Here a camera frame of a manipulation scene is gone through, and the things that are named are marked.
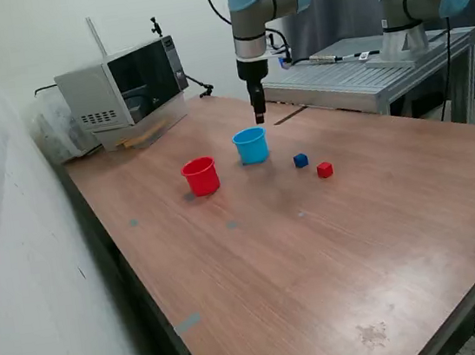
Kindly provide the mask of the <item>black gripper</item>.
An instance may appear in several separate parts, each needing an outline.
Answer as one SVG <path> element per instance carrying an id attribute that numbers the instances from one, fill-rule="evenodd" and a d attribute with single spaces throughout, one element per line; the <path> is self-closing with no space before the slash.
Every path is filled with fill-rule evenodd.
<path id="1" fill-rule="evenodd" d="M 237 60 L 236 64 L 238 77 L 247 85 L 249 103 L 254 109 L 255 122 L 264 122 L 266 103 L 263 89 L 261 88 L 261 81 L 268 74 L 267 59 L 250 62 L 242 62 L 241 60 Z"/>

